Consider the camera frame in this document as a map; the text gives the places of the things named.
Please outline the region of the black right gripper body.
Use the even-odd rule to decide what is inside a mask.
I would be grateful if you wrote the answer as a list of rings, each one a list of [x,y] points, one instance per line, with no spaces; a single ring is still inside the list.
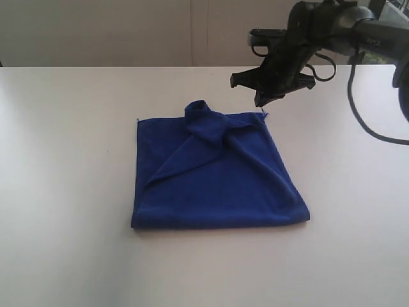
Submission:
[[[334,60],[319,51],[330,39],[330,28],[340,9],[340,1],[296,3],[289,13],[284,38],[260,65],[265,81],[263,87],[256,92],[285,96],[302,88],[310,90],[316,81],[332,80],[335,74],[329,77],[318,76],[309,60],[317,56],[328,61],[334,71],[337,70]]]

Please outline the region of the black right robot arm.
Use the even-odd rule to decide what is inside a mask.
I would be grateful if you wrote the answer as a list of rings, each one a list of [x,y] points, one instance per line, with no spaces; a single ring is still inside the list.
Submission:
[[[369,51],[395,64],[392,85],[398,90],[403,115],[408,116],[408,26],[377,20],[355,1],[300,1],[292,7],[286,29],[252,29],[249,45],[266,47],[268,52],[259,67],[234,73],[230,85],[255,90],[258,107],[312,89],[318,77],[301,71],[318,51],[345,56]]]

